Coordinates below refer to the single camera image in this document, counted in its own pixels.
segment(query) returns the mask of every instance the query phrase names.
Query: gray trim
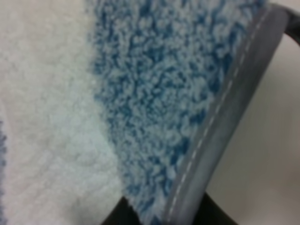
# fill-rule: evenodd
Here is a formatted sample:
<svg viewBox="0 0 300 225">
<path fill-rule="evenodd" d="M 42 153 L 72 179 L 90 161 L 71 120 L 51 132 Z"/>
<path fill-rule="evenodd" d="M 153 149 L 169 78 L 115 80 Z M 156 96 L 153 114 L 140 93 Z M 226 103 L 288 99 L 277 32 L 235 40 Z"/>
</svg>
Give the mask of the gray trim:
<svg viewBox="0 0 300 225">
<path fill-rule="evenodd" d="M 192 224 L 212 173 L 281 40 L 288 20 L 285 11 L 269 7 L 261 9 L 249 26 L 248 36 L 238 50 L 222 90 L 180 167 L 165 208 L 164 225 Z"/>
</svg>

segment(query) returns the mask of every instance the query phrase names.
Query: white surface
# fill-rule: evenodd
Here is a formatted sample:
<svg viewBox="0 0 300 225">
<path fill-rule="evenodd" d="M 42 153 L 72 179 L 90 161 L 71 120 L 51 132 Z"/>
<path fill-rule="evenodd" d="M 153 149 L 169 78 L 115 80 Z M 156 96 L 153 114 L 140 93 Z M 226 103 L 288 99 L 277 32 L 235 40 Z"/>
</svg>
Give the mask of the white surface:
<svg viewBox="0 0 300 225">
<path fill-rule="evenodd" d="M 87 72 L 85 1 L 0 5 L 8 225 L 98 225 L 119 200 L 120 183 Z"/>
<path fill-rule="evenodd" d="M 281 1 L 300 11 L 300 1 Z M 285 36 L 208 193 L 240 225 L 300 221 L 300 47 Z"/>
</svg>

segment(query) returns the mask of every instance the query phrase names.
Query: seam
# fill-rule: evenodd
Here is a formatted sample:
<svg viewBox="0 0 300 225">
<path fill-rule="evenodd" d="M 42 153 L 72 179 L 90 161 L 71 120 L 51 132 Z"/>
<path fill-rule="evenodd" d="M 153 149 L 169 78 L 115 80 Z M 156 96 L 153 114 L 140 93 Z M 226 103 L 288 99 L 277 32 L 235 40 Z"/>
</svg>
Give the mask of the seam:
<svg viewBox="0 0 300 225">
<path fill-rule="evenodd" d="M 239 73 L 239 71 L 240 71 L 240 67 L 241 67 L 241 66 L 243 65 L 243 63 L 244 63 L 244 60 L 245 60 L 245 58 L 246 58 L 246 54 L 248 53 L 248 51 L 249 51 L 249 49 L 250 49 L 250 46 L 251 46 L 253 40 L 254 40 L 255 37 L 256 37 L 257 31 L 260 29 L 261 24 L 262 24 L 263 21 L 266 19 L 266 17 L 267 17 L 267 15 L 268 15 L 269 11 L 270 11 L 270 8 L 268 7 L 268 8 L 266 9 L 266 12 L 264 13 L 264 15 L 261 17 L 260 21 L 259 21 L 259 22 L 257 23 L 257 25 L 255 26 L 254 31 L 253 31 L 251 37 L 249 38 L 250 40 L 249 40 L 248 43 L 246 44 L 246 47 L 245 47 L 244 52 L 243 52 L 243 54 L 242 54 L 242 56 L 241 56 L 241 58 L 240 58 L 240 61 L 239 61 L 238 65 L 237 65 L 237 67 L 236 67 L 236 69 L 235 69 L 235 71 L 234 71 L 234 73 L 233 73 L 233 76 L 232 76 L 232 78 L 230 79 L 230 81 L 228 82 L 228 85 L 227 85 L 227 87 L 226 87 L 226 90 L 224 91 L 224 93 L 223 93 L 223 95 L 222 95 L 222 97 L 221 97 L 221 100 L 220 100 L 219 104 L 217 105 L 217 107 L 216 107 L 216 109 L 215 109 L 215 111 L 214 111 L 214 113 L 213 113 L 213 115 L 212 115 L 212 117 L 211 117 L 211 119 L 210 119 L 210 121 L 209 121 L 209 123 L 208 123 L 208 126 L 205 128 L 205 130 L 204 130 L 204 132 L 203 132 L 202 138 L 199 140 L 199 142 L 198 142 L 198 144 L 197 144 L 197 147 L 194 148 L 194 150 L 193 150 L 192 157 L 191 157 L 191 159 L 190 159 L 190 161 L 189 161 L 189 163 L 188 163 L 188 165 L 187 165 L 187 167 L 186 167 L 185 172 L 184 172 L 183 175 L 182 175 L 182 178 L 181 178 L 181 180 L 180 180 L 179 185 L 177 186 L 177 189 L 176 189 L 176 192 L 175 192 L 175 196 L 174 196 L 174 198 L 173 198 L 171 207 L 170 207 L 170 209 L 169 209 L 169 212 L 168 212 L 168 219 L 167 219 L 167 222 L 168 222 L 168 223 L 171 221 L 171 217 L 172 217 L 172 215 L 173 215 L 173 210 L 174 210 L 175 204 L 176 204 L 176 202 L 177 202 L 178 195 L 179 195 L 179 193 L 180 193 L 180 191 L 181 191 L 182 186 L 184 185 L 184 182 L 185 182 L 185 180 L 186 180 L 187 174 L 189 173 L 189 170 L 191 169 L 191 167 L 192 167 L 192 165 L 193 165 L 193 162 L 194 162 L 194 159 L 195 159 L 195 157 L 196 157 L 196 155 L 197 155 L 197 153 L 198 153 L 198 150 L 201 148 L 203 141 L 205 140 L 205 138 L 206 138 L 206 136 L 207 136 L 207 134 L 208 134 L 208 132 L 209 132 L 209 130 L 210 130 L 212 124 L 213 124 L 214 121 L 215 121 L 215 117 L 218 115 L 218 113 L 219 113 L 221 107 L 223 106 L 223 103 L 224 103 L 224 101 L 225 101 L 227 95 L 228 95 L 229 92 L 231 91 L 231 87 L 233 86 L 233 82 L 234 82 L 235 78 L 237 77 L 237 75 L 238 75 L 238 73 Z"/>
</svg>

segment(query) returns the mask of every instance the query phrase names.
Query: white stitching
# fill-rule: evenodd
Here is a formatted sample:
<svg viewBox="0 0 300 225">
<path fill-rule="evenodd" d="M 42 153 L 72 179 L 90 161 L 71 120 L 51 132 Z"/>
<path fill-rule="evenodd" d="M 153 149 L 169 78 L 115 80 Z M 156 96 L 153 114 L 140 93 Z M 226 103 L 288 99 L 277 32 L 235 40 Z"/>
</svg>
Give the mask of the white stitching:
<svg viewBox="0 0 300 225">
<path fill-rule="evenodd" d="M 202 136 L 202 138 L 200 139 L 200 141 L 198 142 L 197 148 L 195 148 L 194 151 L 193 151 L 192 158 L 191 158 L 191 160 L 189 161 L 189 163 L 188 163 L 188 165 L 187 165 L 186 171 L 185 171 L 184 174 L 182 175 L 180 184 L 179 184 L 178 187 L 177 187 L 175 197 L 174 197 L 174 199 L 173 199 L 173 201 L 172 201 L 172 204 L 171 204 L 171 207 L 170 207 L 170 210 L 169 210 L 169 213 L 168 213 L 168 220 L 167 220 L 168 223 L 169 223 L 170 220 L 171 220 L 171 215 L 172 215 L 172 213 L 173 213 L 173 210 L 174 210 L 174 207 L 175 207 L 175 204 L 176 204 L 176 201 L 177 201 L 177 197 L 178 197 L 178 195 L 179 195 L 179 193 L 180 193 L 181 187 L 182 187 L 182 185 L 184 184 L 184 181 L 185 181 L 185 179 L 186 179 L 186 177 L 187 177 L 187 174 L 188 174 L 188 172 L 189 172 L 189 170 L 190 170 L 190 168 L 191 168 L 191 166 L 192 166 L 192 164 L 193 164 L 194 158 L 196 157 L 196 153 L 197 153 L 196 150 L 198 150 L 198 149 L 201 147 L 202 142 L 203 142 L 203 139 L 206 137 L 206 135 L 207 135 L 207 133 L 208 133 L 208 131 L 209 131 L 211 125 L 212 125 L 213 122 L 214 122 L 215 116 L 219 113 L 219 110 L 220 110 L 220 108 L 222 107 L 222 104 L 223 104 L 223 102 L 224 102 L 224 100 L 225 100 L 227 94 L 229 93 L 231 87 L 232 87 L 233 79 L 238 75 L 239 69 L 240 69 L 239 67 L 240 67 L 240 66 L 242 65 L 242 63 L 244 62 L 246 53 L 248 52 L 248 50 L 249 50 L 249 48 L 250 48 L 250 46 L 251 46 L 251 44 L 252 44 L 252 41 L 254 40 L 254 38 L 255 38 L 255 36 L 256 36 L 256 31 L 260 29 L 261 24 L 263 23 L 263 21 L 264 21 L 265 18 L 267 17 L 269 11 L 270 11 L 270 8 L 268 8 L 268 9 L 266 10 L 265 14 L 261 17 L 260 22 L 256 25 L 256 28 L 255 28 L 253 34 L 252 34 L 251 37 L 250 37 L 250 41 L 249 41 L 248 44 L 246 45 L 245 51 L 244 51 L 244 53 L 243 53 L 243 55 L 242 55 L 242 57 L 241 57 L 241 59 L 240 59 L 240 64 L 239 64 L 238 67 L 235 69 L 234 74 L 233 74 L 233 77 L 232 77 L 231 80 L 229 81 L 228 86 L 227 86 L 227 89 L 226 89 L 226 91 L 224 92 L 224 94 L 223 94 L 222 97 L 221 97 L 221 103 L 217 105 L 216 110 L 215 110 L 215 113 L 214 113 L 214 115 L 212 116 L 212 118 L 210 119 L 210 122 L 209 122 L 208 127 L 204 130 L 203 136 Z"/>
</svg>

